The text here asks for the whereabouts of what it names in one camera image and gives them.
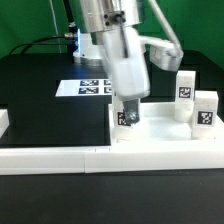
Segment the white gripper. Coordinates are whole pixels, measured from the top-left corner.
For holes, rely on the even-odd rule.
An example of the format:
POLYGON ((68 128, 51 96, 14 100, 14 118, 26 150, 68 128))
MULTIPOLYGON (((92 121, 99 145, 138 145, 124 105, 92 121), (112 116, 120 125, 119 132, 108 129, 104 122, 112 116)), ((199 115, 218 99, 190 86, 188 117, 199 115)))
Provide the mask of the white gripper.
POLYGON ((150 94, 148 71, 138 32, 125 28, 128 57, 123 56, 123 44, 118 29, 103 33, 101 53, 106 74, 120 100, 125 101, 124 115, 128 125, 140 120, 139 100, 150 94))

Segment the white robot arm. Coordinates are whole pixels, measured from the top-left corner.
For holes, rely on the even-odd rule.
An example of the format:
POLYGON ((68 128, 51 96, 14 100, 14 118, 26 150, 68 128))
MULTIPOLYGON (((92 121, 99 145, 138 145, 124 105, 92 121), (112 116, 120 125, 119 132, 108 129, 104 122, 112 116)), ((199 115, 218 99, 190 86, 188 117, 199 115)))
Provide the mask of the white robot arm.
POLYGON ((162 70, 177 71, 183 58, 181 44, 156 0, 74 0, 75 21, 99 49, 114 100, 123 104, 129 125, 140 120, 140 100, 150 94, 150 80, 144 58, 150 46, 150 61, 162 70), (141 36, 135 26, 144 20, 148 4, 163 31, 165 40, 141 36))

